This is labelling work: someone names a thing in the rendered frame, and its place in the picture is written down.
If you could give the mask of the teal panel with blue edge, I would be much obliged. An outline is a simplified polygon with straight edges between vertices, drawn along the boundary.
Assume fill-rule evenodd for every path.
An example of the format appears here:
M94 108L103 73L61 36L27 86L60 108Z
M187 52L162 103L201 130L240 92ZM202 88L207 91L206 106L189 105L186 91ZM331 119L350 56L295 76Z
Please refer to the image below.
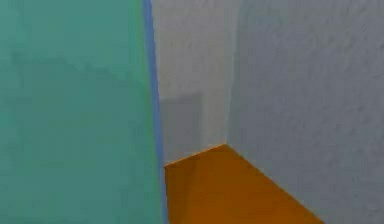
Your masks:
M168 224L151 0L0 0L0 224Z

